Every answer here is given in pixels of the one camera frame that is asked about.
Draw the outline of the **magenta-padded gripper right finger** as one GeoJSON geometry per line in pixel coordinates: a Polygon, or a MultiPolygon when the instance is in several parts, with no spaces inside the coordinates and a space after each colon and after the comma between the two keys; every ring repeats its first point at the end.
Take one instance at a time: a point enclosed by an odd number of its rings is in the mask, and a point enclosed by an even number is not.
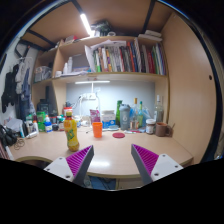
{"type": "Polygon", "coordinates": [[[182,169],[182,166],[167,154],[157,155],[156,153],[136,144],[131,145],[131,154],[144,185],[164,178],[182,169]]]}

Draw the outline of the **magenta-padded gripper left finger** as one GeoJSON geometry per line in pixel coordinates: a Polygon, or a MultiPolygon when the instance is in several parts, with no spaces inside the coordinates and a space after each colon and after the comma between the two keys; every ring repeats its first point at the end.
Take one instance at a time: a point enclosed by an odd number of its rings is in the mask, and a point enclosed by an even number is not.
{"type": "Polygon", "coordinates": [[[94,147],[90,145],[67,158],[58,157],[45,171],[82,186],[93,156],[94,147]]]}

